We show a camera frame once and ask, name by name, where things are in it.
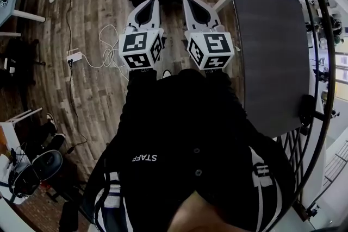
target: wooden floor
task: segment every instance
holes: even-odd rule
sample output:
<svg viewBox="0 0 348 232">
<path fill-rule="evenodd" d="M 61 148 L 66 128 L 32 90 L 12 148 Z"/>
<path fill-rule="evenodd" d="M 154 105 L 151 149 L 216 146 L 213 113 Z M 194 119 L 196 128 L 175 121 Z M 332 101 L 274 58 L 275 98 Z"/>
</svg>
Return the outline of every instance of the wooden floor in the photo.
<svg viewBox="0 0 348 232">
<path fill-rule="evenodd" d="M 203 1 L 214 4 L 218 0 Z M 77 132 L 78 123 L 69 98 L 70 70 L 66 62 L 69 29 L 65 20 L 68 7 L 69 0 L 56 0 L 53 4 L 49 4 L 48 0 L 26 0 L 25 11 L 45 17 L 46 22 L 27 21 L 23 31 L 28 40 L 40 40 L 39 58 L 46 62 L 46 67 L 35 66 L 36 85 L 29 88 L 28 104 L 32 108 L 43 107 L 42 121 L 46 112 L 54 115 L 59 132 L 66 136 L 64 150 L 84 141 Z M 107 48 L 99 42 L 100 30 L 113 24 L 122 33 L 132 9 L 132 4 L 127 0 L 72 0 L 69 14 L 72 27 L 71 49 L 78 48 L 92 65 L 100 65 L 102 54 Z M 238 46 L 233 9 L 225 8 L 219 15 Z M 194 67 L 182 43 L 185 30 L 182 6 L 173 4 L 161 7 L 161 21 L 167 41 L 163 59 L 157 65 L 158 76 L 161 76 L 164 68 L 178 73 L 181 69 Z M 108 28 L 103 32 L 102 39 L 113 45 L 116 40 L 114 33 L 113 28 Z M 239 61 L 240 55 L 237 52 L 227 67 L 227 72 L 233 77 L 237 93 L 241 97 L 243 80 Z M 125 67 L 122 72 L 127 75 Z M 91 68 L 85 59 L 73 64 L 73 99 L 80 130 L 88 138 L 88 142 L 76 147 L 68 156 L 78 165 L 83 180 L 88 179 L 106 144 L 117 132 L 125 103 L 126 86 L 127 81 L 114 67 Z"/>
</svg>

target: gray table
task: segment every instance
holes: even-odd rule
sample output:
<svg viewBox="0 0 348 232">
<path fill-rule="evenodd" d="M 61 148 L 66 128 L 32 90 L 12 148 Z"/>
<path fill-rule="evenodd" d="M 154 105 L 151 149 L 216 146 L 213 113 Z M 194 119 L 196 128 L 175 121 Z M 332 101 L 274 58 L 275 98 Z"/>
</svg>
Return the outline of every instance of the gray table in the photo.
<svg viewBox="0 0 348 232">
<path fill-rule="evenodd" d="M 0 27 L 9 19 L 10 16 L 27 18 L 29 20 L 44 22 L 46 19 L 27 12 L 15 9 L 17 0 L 8 0 L 5 8 L 0 8 Z M 0 36 L 20 36 L 20 33 L 0 33 Z"/>
</svg>

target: shirt button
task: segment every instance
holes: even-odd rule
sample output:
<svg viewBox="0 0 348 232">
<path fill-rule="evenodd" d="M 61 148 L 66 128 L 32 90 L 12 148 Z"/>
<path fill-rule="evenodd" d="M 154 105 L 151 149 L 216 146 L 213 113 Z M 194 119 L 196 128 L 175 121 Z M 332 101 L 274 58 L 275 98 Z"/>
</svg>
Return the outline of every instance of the shirt button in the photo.
<svg viewBox="0 0 348 232">
<path fill-rule="evenodd" d="M 202 175 L 202 170 L 197 169 L 196 172 L 195 172 L 195 175 L 196 175 L 196 176 Z"/>
</svg>

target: floor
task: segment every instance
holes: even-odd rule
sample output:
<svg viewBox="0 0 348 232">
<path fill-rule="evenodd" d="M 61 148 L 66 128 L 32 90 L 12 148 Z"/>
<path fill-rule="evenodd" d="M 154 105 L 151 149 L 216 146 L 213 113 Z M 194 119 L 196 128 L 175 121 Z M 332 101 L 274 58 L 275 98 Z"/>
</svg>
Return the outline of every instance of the floor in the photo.
<svg viewBox="0 0 348 232">
<path fill-rule="evenodd" d="M 218 0 L 203 1 L 214 4 Z M 28 40 L 40 40 L 38 59 L 46 62 L 45 67 L 35 67 L 36 85 L 29 88 L 28 104 L 32 108 L 43 107 L 42 120 L 47 111 L 54 115 L 59 132 L 66 135 L 64 150 L 84 141 L 78 134 L 79 123 L 80 131 L 88 142 L 76 147 L 68 156 L 77 164 L 81 180 L 87 180 L 106 144 L 117 132 L 127 93 L 127 81 L 116 68 L 91 68 L 85 59 L 73 64 L 72 93 L 77 108 L 77 120 L 70 105 L 71 73 L 65 60 L 69 48 L 69 29 L 65 18 L 68 8 L 69 0 L 56 0 L 53 4 L 49 4 L 48 0 L 26 0 L 25 11 L 46 18 L 45 23 L 27 21 L 24 27 L 23 33 Z M 69 13 L 72 28 L 71 49 L 78 48 L 82 51 L 92 65 L 101 65 L 101 57 L 107 45 L 99 42 L 100 30 L 113 24 L 121 33 L 132 9 L 133 6 L 128 0 L 72 0 Z M 226 7 L 219 16 L 238 45 L 233 9 Z M 181 69 L 194 67 L 182 43 L 182 6 L 163 6 L 161 21 L 167 41 L 163 59 L 157 65 L 158 76 L 161 76 L 164 68 L 178 73 Z M 113 45 L 116 40 L 114 29 L 107 28 L 101 39 Z M 243 80 L 239 60 L 240 55 L 237 52 L 226 71 L 232 77 L 237 94 L 241 97 Z"/>
</svg>

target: white cable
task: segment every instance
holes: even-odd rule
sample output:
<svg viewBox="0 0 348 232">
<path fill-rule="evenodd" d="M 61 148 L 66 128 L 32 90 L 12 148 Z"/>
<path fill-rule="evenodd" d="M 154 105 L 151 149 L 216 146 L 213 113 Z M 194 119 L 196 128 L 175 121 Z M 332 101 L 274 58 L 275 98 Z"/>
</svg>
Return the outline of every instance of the white cable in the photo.
<svg viewBox="0 0 348 232">
<path fill-rule="evenodd" d="M 109 27 L 109 26 L 112 26 L 112 28 L 115 30 L 116 32 L 116 35 L 117 35 L 117 40 L 116 42 L 114 43 L 114 45 L 110 45 L 108 44 L 107 42 L 104 42 L 100 36 L 102 34 L 102 32 L 104 31 L 104 29 L 106 29 L 106 27 Z M 114 56 L 115 56 L 115 51 L 119 51 L 119 49 L 116 49 L 115 46 L 117 45 L 117 43 L 119 42 L 119 34 L 116 30 L 116 28 L 112 25 L 112 24 L 108 24 L 107 26 L 105 26 L 100 32 L 99 32 L 99 41 L 101 41 L 102 43 L 105 43 L 107 46 L 109 46 L 110 48 L 107 48 L 104 53 L 103 53 L 103 64 L 100 65 L 100 66 L 93 66 L 89 63 L 86 55 L 82 54 L 82 56 L 86 59 L 87 63 L 89 66 L 91 66 L 92 68 L 101 68 L 101 67 L 110 67 L 111 64 L 113 64 L 116 68 L 119 69 L 121 75 L 127 79 L 129 81 L 129 79 L 122 73 L 121 69 L 122 67 L 125 67 L 125 65 L 122 65 L 122 66 L 119 66 L 115 61 L 114 61 Z"/>
</svg>

